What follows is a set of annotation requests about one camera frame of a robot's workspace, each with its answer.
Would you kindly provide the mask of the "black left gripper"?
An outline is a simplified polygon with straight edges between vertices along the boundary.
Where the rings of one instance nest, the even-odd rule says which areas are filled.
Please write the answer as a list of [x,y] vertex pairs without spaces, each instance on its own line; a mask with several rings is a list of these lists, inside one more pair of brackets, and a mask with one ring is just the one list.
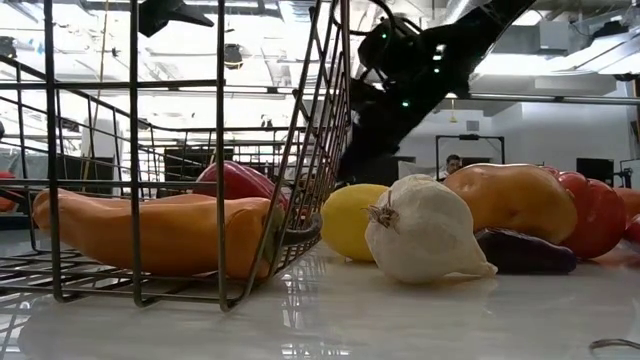
[[175,8],[174,0],[145,0],[138,7],[138,31],[146,37],[156,34],[168,24],[171,11],[173,20],[205,27],[214,26],[214,22],[195,5],[180,2]]

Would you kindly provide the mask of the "red-orange ribbed pumpkin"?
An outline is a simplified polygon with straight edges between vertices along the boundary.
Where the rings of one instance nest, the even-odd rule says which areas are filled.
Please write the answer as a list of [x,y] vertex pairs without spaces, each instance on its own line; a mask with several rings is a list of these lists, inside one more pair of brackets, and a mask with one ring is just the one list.
[[626,229],[622,198],[606,183],[578,172],[545,167],[572,195],[578,220],[561,245],[581,259],[593,259],[611,251]]

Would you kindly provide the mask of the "grey metal crossbar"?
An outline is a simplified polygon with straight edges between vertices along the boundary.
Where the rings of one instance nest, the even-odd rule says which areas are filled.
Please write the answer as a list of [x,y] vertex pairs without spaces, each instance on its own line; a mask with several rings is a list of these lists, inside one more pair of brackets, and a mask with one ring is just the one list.
[[[339,92],[346,93],[348,90],[355,90],[357,84],[353,82],[348,85],[346,81],[339,82],[331,88],[313,88],[304,90],[301,88],[273,87],[273,86],[235,86],[219,85],[217,80],[172,80],[155,82],[61,82],[54,81],[55,89],[62,89],[69,92],[77,92],[79,95],[87,93],[89,90],[114,90],[114,91],[152,91],[152,92],[172,92],[180,94],[215,94],[229,93],[241,96],[274,97],[294,96],[296,98],[311,98],[312,96],[334,95]],[[490,93],[469,93],[457,95],[449,92],[444,94],[407,95],[401,100],[409,103],[410,99],[432,102],[437,107],[445,99],[455,101],[494,101],[494,102],[529,102],[529,103],[565,103],[565,104],[587,104],[587,105],[610,105],[610,106],[637,106],[640,105],[640,98],[621,97],[588,97],[588,96],[563,96],[563,95],[524,95],[524,94],[490,94]]]

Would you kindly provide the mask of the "person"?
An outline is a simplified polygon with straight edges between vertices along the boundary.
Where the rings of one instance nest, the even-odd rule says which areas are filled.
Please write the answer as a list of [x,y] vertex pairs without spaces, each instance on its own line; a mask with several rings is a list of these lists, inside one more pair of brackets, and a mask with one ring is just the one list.
[[446,179],[449,175],[455,173],[462,168],[462,159],[457,154],[451,154],[446,158],[445,168],[439,173],[441,180]]

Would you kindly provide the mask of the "round orange fruit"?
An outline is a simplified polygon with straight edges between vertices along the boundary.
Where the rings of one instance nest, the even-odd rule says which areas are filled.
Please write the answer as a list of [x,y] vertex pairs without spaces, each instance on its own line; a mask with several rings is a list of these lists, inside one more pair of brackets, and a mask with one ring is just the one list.
[[640,190],[620,187],[614,188],[614,191],[624,202],[627,221],[640,214]]

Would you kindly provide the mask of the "yellow lemon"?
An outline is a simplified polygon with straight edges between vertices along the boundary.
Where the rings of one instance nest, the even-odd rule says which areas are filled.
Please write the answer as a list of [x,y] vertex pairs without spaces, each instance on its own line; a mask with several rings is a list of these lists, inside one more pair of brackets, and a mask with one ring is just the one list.
[[355,184],[331,193],[321,208],[322,240],[338,254],[355,261],[373,262],[365,239],[367,209],[388,190],[377,184]]

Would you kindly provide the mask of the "white table mat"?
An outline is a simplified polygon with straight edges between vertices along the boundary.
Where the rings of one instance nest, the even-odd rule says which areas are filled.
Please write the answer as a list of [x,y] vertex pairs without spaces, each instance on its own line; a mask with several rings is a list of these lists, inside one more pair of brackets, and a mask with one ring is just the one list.
[[640,360],[640,255],[405,287],[317,246],[229,313],[13,295],[0,360]]

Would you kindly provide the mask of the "small purple eggplant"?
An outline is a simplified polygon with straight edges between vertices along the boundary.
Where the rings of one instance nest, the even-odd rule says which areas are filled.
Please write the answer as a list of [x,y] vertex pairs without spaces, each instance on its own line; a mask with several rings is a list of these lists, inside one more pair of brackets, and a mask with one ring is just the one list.
[[578,264],[569,248],[512,230],[487,228],[475,238],[499,274],[568,274]]

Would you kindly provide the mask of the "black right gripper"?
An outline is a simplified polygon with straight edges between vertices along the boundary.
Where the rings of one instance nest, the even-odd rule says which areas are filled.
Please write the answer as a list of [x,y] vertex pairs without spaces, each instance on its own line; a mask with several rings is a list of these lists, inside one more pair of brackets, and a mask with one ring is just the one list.
[[350,105],[358,119],[353,126],[352,139],[341,156],[338,180],[355,176],[367,161],[371,175],[396,175],[396,153],[400,142],[425,117],[419,104],[376,89],[363,80],[351,80]]

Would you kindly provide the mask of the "red bell pepper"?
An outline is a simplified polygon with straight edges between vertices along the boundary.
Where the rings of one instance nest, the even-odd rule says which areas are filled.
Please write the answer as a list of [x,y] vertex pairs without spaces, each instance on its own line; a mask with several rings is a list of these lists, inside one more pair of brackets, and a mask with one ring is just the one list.
[[233,209],[258,209],[266,212],[271,204],[275,184],[262,173],[233,161],[225,161],[222,174],[217,165],[207,167],[197,178],[194,194],[218,196],[218,186],[223,184],[225,206]]

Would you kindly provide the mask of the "black ceiling dome lamp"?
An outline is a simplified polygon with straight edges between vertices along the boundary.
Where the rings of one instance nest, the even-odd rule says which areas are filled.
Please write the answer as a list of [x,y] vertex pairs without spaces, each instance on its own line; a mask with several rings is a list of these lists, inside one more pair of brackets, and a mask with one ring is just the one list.
[[229,70],[239,70],[244,65],[242,47],[237,43],[224,45],[224,66]]

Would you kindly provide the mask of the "black background monitor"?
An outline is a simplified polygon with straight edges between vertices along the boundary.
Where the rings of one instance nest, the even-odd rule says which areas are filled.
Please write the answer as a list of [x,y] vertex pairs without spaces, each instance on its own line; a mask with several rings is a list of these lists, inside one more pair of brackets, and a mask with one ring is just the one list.
[[576,171],[586,178],[614,186],[614,161],[600,158],[577,158]]

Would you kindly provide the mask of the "carrot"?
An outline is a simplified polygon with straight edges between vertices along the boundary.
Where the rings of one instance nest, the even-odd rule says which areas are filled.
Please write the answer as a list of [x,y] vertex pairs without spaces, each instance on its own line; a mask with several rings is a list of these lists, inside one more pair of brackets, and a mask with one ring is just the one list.
[[[265,232],[271,201],[247,197],[224,202],[226,273],[236,280],[249,277],[254,256],[266,240],[256,277],[268,277],[279,245],[297,245],[320,233],[322,218],[311,217],[308,228],[280,232],[285,211],[274,208],[271,228]],[[58,191],[60,240],[102,264],[133,267],[131,202]],[[141,268],[162,276],[191,276],[218,269],[217,199],[182,194],[139,205]]]

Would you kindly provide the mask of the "long red chili pepper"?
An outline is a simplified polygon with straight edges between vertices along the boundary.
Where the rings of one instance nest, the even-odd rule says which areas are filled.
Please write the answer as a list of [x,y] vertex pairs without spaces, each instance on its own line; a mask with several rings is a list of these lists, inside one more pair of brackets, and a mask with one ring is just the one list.
[[640,247],[640,214],[634,216],[628,223],[623,239],[629,244]]

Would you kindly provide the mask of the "black metal frame stand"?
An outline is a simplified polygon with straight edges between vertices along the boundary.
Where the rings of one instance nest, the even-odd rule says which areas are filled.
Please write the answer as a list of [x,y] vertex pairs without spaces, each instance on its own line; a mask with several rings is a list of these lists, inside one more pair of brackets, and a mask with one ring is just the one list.
[[506,163],[506,141],[504,136],[479,134],[436,135],[435,166],[444,168],[446,158],[459,155],[463,163]]

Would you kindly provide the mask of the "orange chair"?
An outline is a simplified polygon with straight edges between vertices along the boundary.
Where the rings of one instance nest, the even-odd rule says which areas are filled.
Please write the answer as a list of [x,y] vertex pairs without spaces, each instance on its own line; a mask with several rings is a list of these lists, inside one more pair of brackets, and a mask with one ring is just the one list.
[[[8,171],[0,171],[0,179],[14,179],[15,176]],[[16,211],[22,197],[14,191],[0,189],[0,213],[13,213]]]

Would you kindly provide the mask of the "white garlic bulb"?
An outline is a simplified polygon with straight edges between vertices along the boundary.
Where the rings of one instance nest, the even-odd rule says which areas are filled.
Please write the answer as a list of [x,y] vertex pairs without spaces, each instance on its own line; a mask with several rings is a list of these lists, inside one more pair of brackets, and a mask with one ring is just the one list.
[[497,273],[477,243],[466,202],[428,175],[395,181],[367,212],[367,246],[377,267],[396,281],[426,284],[454,273]]

